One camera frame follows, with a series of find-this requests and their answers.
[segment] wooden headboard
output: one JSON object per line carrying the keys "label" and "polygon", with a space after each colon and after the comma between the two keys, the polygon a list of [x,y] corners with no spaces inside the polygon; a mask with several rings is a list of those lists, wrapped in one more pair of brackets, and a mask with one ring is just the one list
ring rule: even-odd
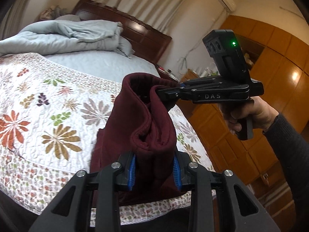
{"label": "wooden headboard", "polygon": [[80,0],[72,13],[78,15],[81,20],[102,19],[121,22],[124,28],[121,35],[132,44],[134,55],[153,64],[157,64],[172,39],[135,17],[91,0]]}

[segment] electrical cord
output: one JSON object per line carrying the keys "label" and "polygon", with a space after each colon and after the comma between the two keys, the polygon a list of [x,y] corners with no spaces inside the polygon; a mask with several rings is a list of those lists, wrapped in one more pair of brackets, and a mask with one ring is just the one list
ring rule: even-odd
{"label": "electrical cord", "polygon": [[197,41],[197,43],[193,46],[193,48],[190,49],[190,50],[186,53],[186,55],[185,55],[184,57],[181,57],[181,58],[177,61],[177,63],[179,63],[179,65],[178,65],[178,73],[179,73],[180,75],[184,75],[184,74],[182,74],[182,73],[180,72],[180,71],[183,69],[183,67],[185,67],[186,70],[188,69],[188,62],[187,62],[187,57],[188,57],[188,55],[189,55],[192,51],[194,51],[195,49],[197,49],[197,48],[200,46],[200,44],[202,43],[203,38],[212,30],[212,28],[215,26],[215,24],[218,22],[218,20],[221,18],[221,16],[223,15],[223,13],[224,13],[225,11],[226,11],[225,9],[222,10],[222,12],[220,13],[220,15],[216,18],[216,20],[214,20],[213,24],[212,24],[212,25],[209,27],[209,29],[203,34],[203,36]]}

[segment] pillow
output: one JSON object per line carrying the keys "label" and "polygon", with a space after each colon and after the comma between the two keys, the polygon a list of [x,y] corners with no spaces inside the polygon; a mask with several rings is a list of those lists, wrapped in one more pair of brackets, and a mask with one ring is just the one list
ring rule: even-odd
{"label": "pillow", "polygon": [[128,40],[126,40],[124,37],[120,36],[120,38],[119,38],[119,45],[114,50],[114,52],[130,58],[134,54],[135,51],[132,50],[131,43]]}
{"label": "pillow", "polygon": [[77,15],[64,15],[56,18],[55,20],[66,20],[66,21],[73,21],[73,22],[80,22],[80,17]]}

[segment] human hand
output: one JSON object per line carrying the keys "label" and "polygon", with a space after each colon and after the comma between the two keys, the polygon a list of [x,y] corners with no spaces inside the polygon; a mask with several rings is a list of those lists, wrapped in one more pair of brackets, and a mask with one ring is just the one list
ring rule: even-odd
{"label": "human hand", "polygon": [[245,118],[251,114],[253,128],[261,128],[267,131],[274,122],[275,117],[279,114],[260,97],[252,97],[249,101],[236,108],[232,108],[230,104],[218,104],[218,107],[223,114],[223,119],[228,129],[233,135],[236,131],[239,132],[241,130],[241,124],[237,122],[238,119]]}

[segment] silver bolt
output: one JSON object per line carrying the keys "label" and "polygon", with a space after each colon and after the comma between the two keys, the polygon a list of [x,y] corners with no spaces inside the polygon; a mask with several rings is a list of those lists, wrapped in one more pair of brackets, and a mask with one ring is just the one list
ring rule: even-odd
{"label": "silver bolt", "polygon": [[86,171],[84,170],[79,170],[77,173],[76,173],[76,176],[77,177],[84,177],[86,175]]}
{"label": "silver bolt", "polygon": [[226,176],[232,176],[232,175],[233,175],[233,171],[227,169],[227,170],[224,171],[224,174],[225,174]]}
{"label": "silver bolt", "polygon": [[189,163],[189,167],[191,168],[197,168],[198,167],[198,164],[196,162],[190,162]]}
{"label": "silver bolt", "polygon": [[112,168],[113,169],[117,169],[117,168],[120,168],[121,167],[121,164],[119,163],[119,162],[114,162],[113,164],[112,164]]}

